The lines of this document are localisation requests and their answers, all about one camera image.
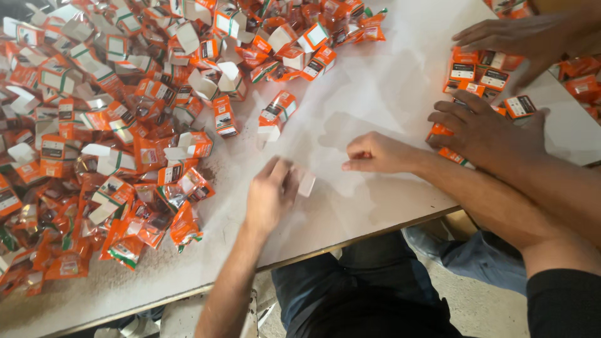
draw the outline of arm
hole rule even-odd
[[[466,51],[500,51],[529,59],[528,70],[513,88],[515,93],[558,62],[588,33],[600,29],[601,3],[591,0],[568,13],[485,20],[457,33],[453,40]]]
[[[292,207],[297,191],[291,162],[277,157],[252,180],[246,220],[200,315],[196,338],[240,336],[259,255],[271,231]]]
[[[433,146],[447,147],[474,165],[515,187],[561,224],[601,248],[601,174],[548,155],[543,125],[537,112],[525,128],[513,125],[484,100],[465,91],[455,96],[470,111],[451,102],[437,102],[429,121],[454,131],[435,135]]]
[[[347,152],[343,170],[411,172],[452,196],[522,253],[528,277],[557,268],[601,275],[601,254],[589,242],[486,174],[375,132],[355,139]]]

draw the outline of black sleeve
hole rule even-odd
[[[601,277],[572,269],[532,276],[526,286],[532,338],[601,337]]]

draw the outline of table surface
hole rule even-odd
[[[217,138],[203,161],[216,195],[201,202],[204,239],[177,254],[167,238],[146,250],[135,272],[113,261],[90,264],[87,278],[48,282],[41,295],[13,293],[0,303],[0,336],[55,336],[198,293],[216,278],[244,218],[248,183],[278,154],[316,174],[310,198],[300,198],[269,239],[259,267],[306,257],[324,248],[418,219],[442,214],[457,203],[410,174],[343,173],[345,148],[354,137],[379,131],[428,149],[426,120],[441,92],[451,36],[494,14],[480,0],[367,1],[388,7],[387,42],[336,49],[337,65],[314,81],[250,86],[245,102],[233,103],[241,135]],[[299,100],[280,139],[259,149],[257,119],[285,88]],[[545,73],[526,94],[549,107],[548,150],[579,165],[601,160],[601,128],[554,78]],[[212,110],[198,123],[212,128]]]

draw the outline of concrete floor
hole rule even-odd
[[[451,309],[451,323],[465,336],[479,338],[529,337],[526,321],[526,298],[519,293],[500,289],[480,281],[448,272],[430,259],[418,254],[426,266],[432,284]],[[269,271],[255,277],[253,288],[258,291],[257,302],[275,296]],[[275,310],[261,326],[267,338],[284,338],[286,331],[279,320],[281,310]]]

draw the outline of hand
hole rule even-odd
[[[350,161],[342,164],[344,171],[400,173],[412,171],[417,155],[423,150],[378,132],[369,132],[349,143],[346,152]]]
[[[251,181],[246,225],[268,235],[294,204],[298,189],[299,178],[292,162],[274,156]]]
[[[546,154],[544,111],[535,112],[530,122],[520,128],[472,93],[458,90],[453,96],[465,102],[471,111],[456,103],[436,102],[437,112],[430,114],[428,121],[444,125],[454,135],[433,135],[428,140],[430,145],[447,147],[495,174],[517,170],[523,167],[520,163]]]
[[[518,20],[485,20],[453,37],[464,51],[491,50],[530,60],[513,93],[526,87],[567,52],[577,31],[576,16],[553,14]]]

